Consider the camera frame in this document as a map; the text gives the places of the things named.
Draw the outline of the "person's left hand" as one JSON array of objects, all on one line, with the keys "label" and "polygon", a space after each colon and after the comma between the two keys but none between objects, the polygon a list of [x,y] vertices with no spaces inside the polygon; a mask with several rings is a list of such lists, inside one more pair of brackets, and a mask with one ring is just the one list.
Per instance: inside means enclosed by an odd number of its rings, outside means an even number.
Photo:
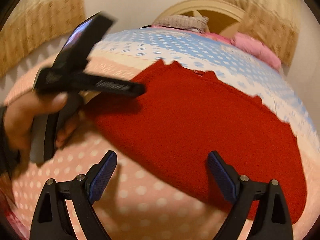
[{"label": "person's left hand", "polygon": [[37,95],[29,91],[10,103],[3,118],[10,150],[29,153],[31,127],[36,116],[53,114],[66,105],[67,93]]}]

